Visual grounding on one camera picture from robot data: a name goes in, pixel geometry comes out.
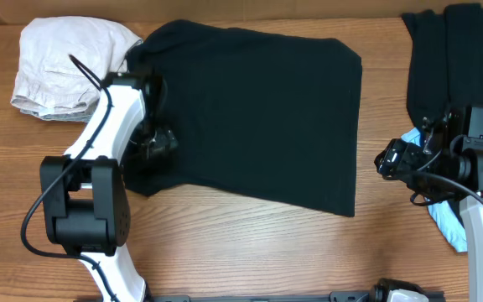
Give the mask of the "black t-shirt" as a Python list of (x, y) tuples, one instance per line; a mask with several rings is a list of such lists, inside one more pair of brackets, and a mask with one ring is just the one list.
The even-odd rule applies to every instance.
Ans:
[(129, 190), (203, 185), (354, 216), (362, 65), (339, 40), (177, 20), (127, 65), (165, 79), (162, 117), (179, 143), (151, 167), (127, 166)]

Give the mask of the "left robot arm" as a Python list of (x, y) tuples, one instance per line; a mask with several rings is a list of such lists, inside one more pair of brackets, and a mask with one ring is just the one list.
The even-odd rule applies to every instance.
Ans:
[(168, 86), (158, 74), (110, 73), (83, 133), (40, 165), (48, 239), (86, 266), (104, 301), (150, 301), (127, 248), (131, 214), (123, 165), (161, 164), (178, 141), (161, 113)]

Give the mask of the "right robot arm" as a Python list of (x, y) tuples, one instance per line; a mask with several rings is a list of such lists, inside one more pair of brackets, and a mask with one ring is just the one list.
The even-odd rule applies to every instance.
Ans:
[(394, 138), (375, 160), (385, 180), (400, 180), (422, 206), (455, 201), (465, 228), (470, 300), (483, 301), (483, 107), (454, 107), (423, 120), (422, 147)]

